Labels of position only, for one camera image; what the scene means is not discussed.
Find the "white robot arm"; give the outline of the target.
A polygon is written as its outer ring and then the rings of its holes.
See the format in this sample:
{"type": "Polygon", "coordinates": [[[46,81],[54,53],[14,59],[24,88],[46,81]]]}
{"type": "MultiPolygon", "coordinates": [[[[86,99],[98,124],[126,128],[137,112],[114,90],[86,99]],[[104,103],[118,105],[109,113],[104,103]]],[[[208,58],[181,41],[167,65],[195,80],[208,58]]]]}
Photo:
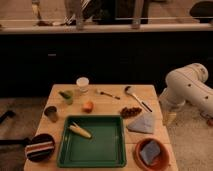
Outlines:
{"type": "Polygon", "coordinates": [[[205,84],[208,76],[208,70],[200,63],[174,69],[166,75],[166,88],[159,96],[165,126],[173,122],[187,101],[197,106],[208,120],[213,120],[213,88],[205,84]]]}

